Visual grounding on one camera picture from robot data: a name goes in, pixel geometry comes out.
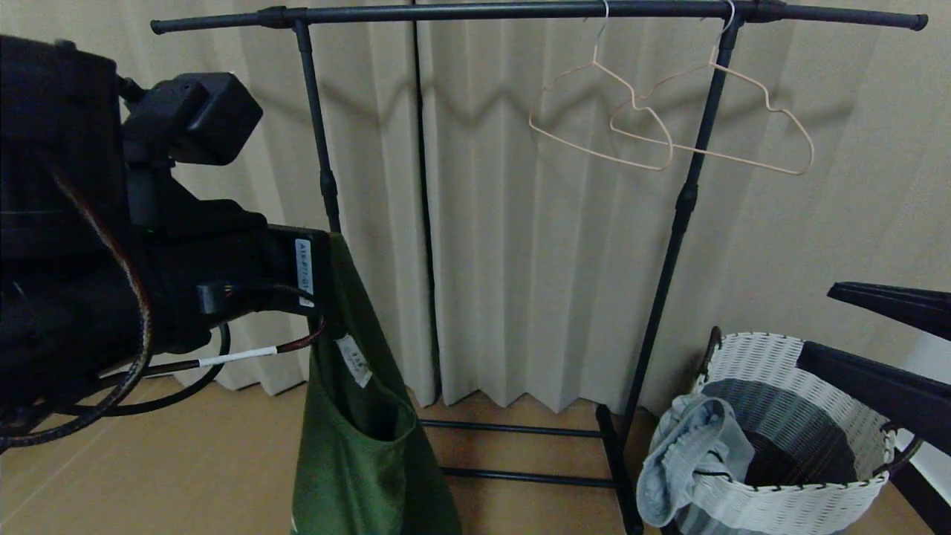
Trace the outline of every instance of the black metal garment rack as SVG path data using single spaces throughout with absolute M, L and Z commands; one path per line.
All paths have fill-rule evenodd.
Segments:
M 758 24 L 788 20 L 824 21 L 868 26 L 884 26 L 921 30 L 928 22 L 927 15 L 900 14 L 868 10 L 843 10 L 837 8 L 819 8 L 811 6 L 789 6 L 777 0 L 736 1 L 735 15 L 730 19 L 732 8 L 726 2 L 702 1 L 635 1 L 611 0 L 611 17 L 716 17 L 727 21 L 728 26 L 720 37 L 720 49 L 716 62 L 727 67 L 736 44 L 740 28 L 747 23 Z M 178 20 L 152 21 L 155 33 L 183 30 L 206 30 L 214 28 L 232 28 L 263 26 L 273 29 L 291 29 L 297 34 L 298 49 L 301 53 L 304 82 L 307 88 L 307 100 L 310 105 L 314 138 L 320 158 L 320 193 L 330 221 L 330 229 L 340 232 L 340 209 L 337 202 L 337 182 L 330 168 L 326 133 L 320 110 L 320 97 L 317 87 L 317 74 L 314 68 L 314 56 L 308 27 L 312 24 L 387 22 L 387 21 L 437 21 L 437 20 L 495 20 L 529 18 L 582 18 L 604 15 L 605 6 L 600 0 L 585 2 L 512 2 L 498 4 L 452 4 L 452 5 L 398 5 L 365 6 L 350 8 L 267 8 L 251 13 L 195 17 Z M 726 74 L 715 70 L 710 80 L 707 103 L 697 133 L 695 146 L 706 149 L 713 132 L 723 94 Z M 490 430 L 497 432 L 532 433 L 600 439 L 611 469 L 610 479 L 567 477 L 560 475 L 532 474 L 523 472 L 505 472 L 470 468 L 444 467 L 450 476 L 480 477 L 513 481 L 546 483 L 555 485 L 576 485 L 613 488 L 624 520 L 624 527 L 630 535 L 640 534 L 643 523 L 637 513 L 633 487 L 624 463 L 624 445 L 628 440 L 633 423 L 634 411 L 640 397 L 641 387 L 647 372 L 650 354 L 653 350 L 657 329 L 670 290 L 677 256 L 690 222 L 690 216 L 696 206 L 699 192 L 698 182 L 704 164 L 704 154 L 695 152 L 690 161 L 687 180 L 677 197 L 673 225 L 660 280 L 654 295 L 641 344 L 637 366 L 631 381 L 631 389 L 625 407 L 624 416 L 618 434 L 611 420 L 611 412 L 604 405 L 598 406 L 595 417 L 597 431 L 563 429 L 532 426 L 497 426 L 470 422 L 444 422 L 422 420 L 425 426 L 450 427 L 456 429 Z

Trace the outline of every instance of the woven basket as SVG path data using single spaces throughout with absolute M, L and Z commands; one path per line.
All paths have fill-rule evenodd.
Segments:
M 756 448 L 746 483 L 695 474 L 691 505 L 665 533 L 836 533 L 888 482 L 896 429 L 796 367 L 803 341 L 714 328 L 693 392 L 727 400 Z

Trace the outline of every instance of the light blue cloth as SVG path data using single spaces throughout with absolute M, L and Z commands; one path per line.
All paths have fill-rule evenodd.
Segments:
M 742 482 L 754 454 L 729 403 L 699 393 L 674 399 L 637 478 L 641 518 L 658 527 L 669 524 L 691 501 L 694 471 L 728 473 Z

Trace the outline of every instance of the curtain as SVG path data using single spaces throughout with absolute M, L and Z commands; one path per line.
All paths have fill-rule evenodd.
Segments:
M 385 3 L 396 3 L 387 0 Z M 317 6 L 354 5 L 352 0 Z M 31 39 L 75 41 L 112 58 L 142 86 L 182 72 L 234 71 L 264 109 L 241 156 L 223 168 L 179 165 L 174 175 L 204 199 L 231 198 L 272 223 L 327 228 L 318 161 L 290 30 L 205 30 L 154 35 L 148 22 L 264 7 L 250 0 L 203 2 L 4 2 L 0 30 Z M 422 403 L 436 396 L 429 289 L 421 224 L 416 85 L 410 27 L 333 25 L 311 29 L 330 160 L 340 189 L 341 225 L 402 368 Z M 301 318 L 252 314 L 232 327 L 235 351 L 306 334 Z M 217 341 L 197 351 L 217 351 Z M 306 351 L 228 365 L 229 388 L 262 384 L 269 393 L 306 377 Z M 181 356 L 156 359 L 178 360 Z M 203 371 L 181 374 L 193 381 Z
M 707 158 L 642 403 L 663 410 L 720 325 L 813 339 L 887 363 L 914 329 L 825 293 L 856 280 L 948 289 L 951 281 L 951 12 L 937 2 L 818 2 L 928 12 L 921 32 L 747 25 L 732 66 L 792 109 L 816 145 L 801 177 Z M 578 397 L 623 407 L 690 155 L 663 172 L 621 166 L 529 129 L 539 90 L 592 59 L 603 19 L 420 23 L 423 125 L 443 395 L 553 410 Z M 705 63 L 719 20 L 611 20 L 600 61 L 638 92 Z M 709 69 L 648 105 L 692 146 Z M 623 86 L 588 69 L 536 117 L 576 144 L 651 164 L 663 149 L 611 135 Z M 626 129 L 657 137 L 645 114 Z M 805 142 L 762 93 L 730 77 L 712 150 L 786 168 Z

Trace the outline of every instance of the pink hanger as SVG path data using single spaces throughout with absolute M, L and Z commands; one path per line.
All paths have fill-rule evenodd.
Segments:
M 609 7 L 608 7 L 608 1 L 607 1 L 607 0 L 603 0 L 603 1 L 604 1 L 604 26 L 602 26 L 602 27 L 601 27 L 601 31 L 598 32 L 598 38 L 597 38 L 598 41 L 600 41 L 601 35 L 602 35 L 602 33 L 604 33 L 604 28 L 608 25 L 608 16 L 609 16 L 609 14 L 610 14 L 610 9 L 609 9 Z M 529 126 L 532 127 L 533 130 L 535 130 L 535 131 L 537 131 L 537 132 L 539 132 L 539 133 L 542 133 L 542 134 L 544 134 L 544 135 L 546 135 L 546 136 L 548 136 L 548 137 L 554 139 L 554 140 L 557 141 L 558 143 L 563 143 L 563 144 L 565 144 L 565 145 L 567 145 L 567 146 L 569 146 L 569 147 L 571 147 L 571 148 L 573 148 L 573 149 L 578 149 L 578 150 L 581 150 L 582 152 L 587 152 L 588 154 L 590 154 L 590 155 L 592 155 L 592 156 L 597 156 L 597 157 L 599 157 L 599 158 L 604 158 L 605 160 L 610 160 L 610 161 L 612 161 L 612 162 L 615 162 L 615 163 L 618 163 L 618 164 L 624 164 L 624 165 L 626 165 L 626 166 L 631 166 L 631 167 L 634 167 L 634 168 L 641 168 L 641 169 L 647 169 L 647 170 L 653 170 L 653 171 L 660 171 L 660 170 L 666 169 L 666 168 L 670 165 L 670 162 L 673 161 L 673 148 L 676 147 L 676 145 L 673 144 L 673 140 L 670 139 L 670 132 L 668 132 L 667 126 L 664 125 L 664 122 L 660 120 L 660 117 L 657 116 L 657 113 L 654 112 L 653 109 L 648 108 L 648 107 L 640 108 L 640 107 L 637 106 L 637 98 L 638 98 L 638 97 L 637 97 L 637 94 L 634 92 L 634 88 L 631 86 L 631 84 L 629 84 L 628 82 L 626 82 L 623 78 L 621 78 L 621 77 L 618 76 L 617 74 L 613 73 L 613 72 L 610 71 L 609 69 L 605 68 L 605 67 L 604 67 L 603 65 L 601 65 L 600 63 L 598 63 L 598 61 L 597 61 L 597 50 L 598 50 L 598 45 L 597 45 L 597 43 L 595 43 L 595 45 L 594 45 L 594 55 L 592 56 L 592 60 L 591 60 L 590 63 L 584 64 L 584 65 L 580 65 L 580 66 L 578 66 L 578 67 L 575 67 L 574 69 L 568 69 L 568 70 L 562 72 L 561 74 L 558 74 L 558 75 L 555 76 L 554 79 L 552 80 L 552 84 L 551 84 L 551 85 L 542 88 L 542 90 L 538 92 L 538 96 L 535 97 L 535 100 L 534 100 L 534 102 L 532 103 L 532 108 L 529 110 Z M 565 78 L 566 76 L 570 76 L 570 75 L 575 74 L 575 73 L 577 73 L 577 72 L 580 72 L 580 71 L 582 71 L 582 70 L 591 69 L 591 68 L 599 69 L 599 70 L 601 70 L 602 72 L 605 72 L 605 73 L 608 74 L 611 78 L 613 78 L 614 80 L 617 80 L 618 82 L 620 82 L 621 84 L 623 84 L 625 88 L 628 89 L 628 92 L 631 94 L 631 98 L 628 99 L 628 100 L 626 100 L 626 101 L 621 105 L 621 107 L 623 107 L 623 106 L 625 106 L 626 104 L 630 103 L 630 104 L 631 104 L 631 107 L 632 107 L 635 111 L 647 111 L 647 112 L 650 113 L 650 115 L 654 118 L 654 121 L 657 122 L 657 125 L 660 126 L 661 130 L 664 131 L 664 136 L 667 138 L 667 143 L 664 143 L 663 141 L 657 141 L 657 140 L 654 140 L 654 139 L 644 138 L 644 139 L 647 139 L 647 141 L 651 141 L 651 142 L 653 142 L 653 143 L 658 143 L 658 144 L 660 144 L 660 145 L 667 145 L 667 146 L 668 146 L 667 162 L 665 162 L 663 166 L 659 166 L 659 167 L 658 167 L 658 166 L 649 166 L 649 165 L 647 165 L 647 164 L 641 164 L 641 163 L 638 163 L 638 162 L 632 162 L 632 161 L 630 161 L 630 160 L 624 160 L 624 159 L 622 159 L 622 158 L 617 158 L 617 157 L 614 157 L 614 156 L 610 156 L 610 155 L 608 155 L 608 154 L 604 154 L 603 152 L 598 152 L 598 151 L 596 151 L 596 150 L 587 149 L 587 148 L 585 148 L 585 147 L 581 147 L 580 145 L 577 145 L 577 144 L 575 144 L 575 143 L 572 143 L 571 141 L 568 141 L 568 140 L 566 140 L 566 139 L 560 138 L 560 137 L 558 137 L 558 136 L 556 136 L 556 135 L 554 135 L 554 134 L 552 134 L 552 133 L 550 133 L 550 132 L 548 132 L 548 131 L 546 131 L 546 130 L 540 128 L 538 125 L 536 125 L 536 124 L 534 123 L 534 120 L 533 120 L 533 118 L 534 118 L 534 111 L 535 111 L 535 109 L 538 107 L 539 103 L 541 102 L 541 97 L 542 97 L 542 95 L 544 95 L 545 93 L 548 93 L 548 92 L 552 92 L 552 91 L 554 90 L 555 86 L 558 85 L 558 80 L 561 80 L 561 79 Z M 615 112 L 615 113 L 618 112 L 621 107 L 618 107 L 618 109 L 616 109 L 614 112 Z M 634 135 L 632 135 L 632 134 L 628 134 L 628 135 L 631 136 L 631 137 L 639 137 L 639 136 L 634 136 Z
M 729 2 L 730 6 L 733 8 L 732 15 L 730 16 L 729 22 L 727 23 L 727 27 L 729 27 L 729 25 L 732 24 L 733 17 L 734 17 L 735 14 L 736 14 L 736 6 L 733 5 L 733 2 L 732 2 L 731 0 L 727 0 L 727 1 Z M 647 98 L 650 97 L 650 95 L 654 92 L 654 90 L 657 89 L 657 87 L 660 86 L 661 84 L 665 84 L 665 83 L 669 82 L 670 80 L 673 80 L 674 78 L 683 76 L 683 75 L 685 75 L 685 74 L 690 74 L 691 72 L 695 72 L 695 71 L 697 71 L 697 70 L 707 69 L 707 68 L 713 68 L 713 69 L 722 70 L 723 72 L 725 72 L 725 73 L 727 73 L 727 74 L 732 74 L 733 76 L 736 76 L 737 78 L 739 78 L 739 79 L 741 79 L 741 80 L 744 80 L 744 81 L 746 81 L 746 82 L 749 82 L 750 84 L 752 84 L 752 85 L 756 86 L 757 88 L 761 89 L 761 90 L 763 91 L 763 96 L 764 96 L 764 98 L 765 98 L 765 100 L 766 100 L 766 108 L 767 108 L 771 113 L 782 113 L 783 115 L 785 115 L 786 117 L 788 117 L 789 120 L 791 120 L 794 125 L 796 125 L 796 128 L 799 129 L 799 132 L 802 133 L 803 137 L 805 138 L 805 141 L 809 144 L 809 162 L 808 162 L 808 164 L 805 165 L 805 167 L 803 167 L 803 168 L 801 168 L 801 169 L 798 169 L 798 170 L 787 169 L 787 168 L 779 168 L 779 167 L 776 167 L 776 166 L 772 166 L 772 165 L 770 165 L 770 164 L 764 164 L 764 163 L 762 163 L 762 162 L 754 162 L 754 161 L 752 161 L 752 160 L 747 160 L 746 158 L 739 158 L 739 157 L 736 157 L 736 156 L 730 156 L 730 155 L 728 155 L 728 154 L 723 154 L 723 153 L 720 153 L 720 152 L 712 152 L 712 151 L 710 151 L 710 150 L 695 149 L 694 147 L 688 147 L 688 146 L 684 146 L 684 145 L 678 145 L 678 144 L 675 144 L 675 143 L 671 143 L 671 142 L 670 142 L 670 136 L 669 136 L 669 135 L 667 136 L 667 137 L 668 137 L 668 141 L 665 143 L 664 141 L 661 141 L 661 140 L 658 140 L 658 139 L 651 139 L 651 138 L 649 138 L 649 137 L 644 137 L 644 136 L 641 136 L 641 135 L 637 135 L 637 134 L 630 133 L 630 132 L 628 132 L 628 131 L 619 129 L 618 127 L 616 127 L 616 126 L 614 125 L 614 117 L 616 117 L 616 116 L 617 116 L 617 113 L 618 113 L 625 105 L 628 104 L 629 101 L 627 101 L 627 100 L 624 101 L 623 103 L 621 103 L 621 105 L 618 106 L 618 107 L 614 110 L 614 113 L 611 114 L 611 121 L 610 121 L 611 130 L 613 130 L 613 131 L 615 131 L 615 132 L 617 132 L 617 133 L 620 133 L 620 134 L 624 134 L 624 135 L 626 135 L 626 136 L 628 136 L 628 137 L 631 137 L 631 138 L 634 138 L 634 139 L 640 139 L 640 140 L 642 140 L 642 141 L 649 141 L 649 142 L 651 142 L 651 143 L 656 143 L 656 144 L 658 144 L 658 145 L 668 145 L 668 144 L 670 144 L 670 145 L 672 145 L 673 147 L 676 147 L 676 148 L 678 148 L 678 149 L 689 150 L 689 151 L 691 151 L 691 152 L 699 152 L 699 153 L 701 153 L 701 154 L 706 154 L 707 156 L 715 156 L 715 157 L 717 157 L 717 158 L 723 158 L 723 159 L 725 159 L 725 160 L 730 160 L 730 161 L 733 161 L 733 162 L 739 162 L 739 163 L 741 163 L 741 164 L 748 164 L 748 165 L 751 165 L 751 166 L 754 166 L 754 167 L 757 167 L 757 168 L 770 169 L 770 170 L 782 172 L 782 173 L 785 173 L 785 174 L 791 174 L 791 175 L 794 175 L 794 176 L 799 176 L 799 175 L 806 174 L 806 173 L 812 168 L 812 164 L 813 164 L 813 162 L 815 161 L 815 157 L 816 157 L 816 148 L 815 148 L 815 145 L 813 145 L 813 143 L 812 143 L 812 138 L 809 136 L 809 132 L 805 131 L 805 128 L 803 127 L 803 124 L 800 123 L 800 122 L 799 122 L 799 119 L 797 119 L 796 116 L 792 114 L 792 111 L 790 111 L 790 110 L 788 110 L 788 109 L 785 109 L 785 108 L 774 108 L 774 107 L 770 104 L 770 102 L 769 102 L 769 90 L 767 89 L 766 86 L 764 86 L 764 85 L 761 84 L 760 82 L 758 82 L 758 81 L 756 81 L 756 80 L 753 80 L 752 78 L 750 78 L 750 77 L 748 77 L 748 76 L 746 76 L 746 75 L 744 75 L 744 74 L 741 74 L 740 72 L 737 72 L 737 71 L 735 71 L 735 70 L 728 69 L 728 68 L 726 68 L 726 67 L 717 65 L 717 64 L 716 64 L 716 54 L 717 54 L 717 51 L 718 51 L 718 49 L 717 49 L 716 47 L 714 47 L 714 48 L 713 48 L 713 52 L 710 54 L 710 58 L 709 58 L 709 60 L 706 62 L 705 65 L 700 65 L 700 66 L 694 67 L 694 68 L 692 68 L 692 69 L 687 69 L 687 70 L 684 70 L 684 71 L 681 71 L 681 72 L 677 72 L 676 74 L 672 74 L 672 75 L 668 76 L 667 78 L 662 79 L 660 82 L 657 82 L 656 84 L 654 84 L 653 87 L 650 88 L 650 90 L 649 90 L 646 94 L 641 95 L 640 98 L 642 98 L 642 99 L 647 99 Z

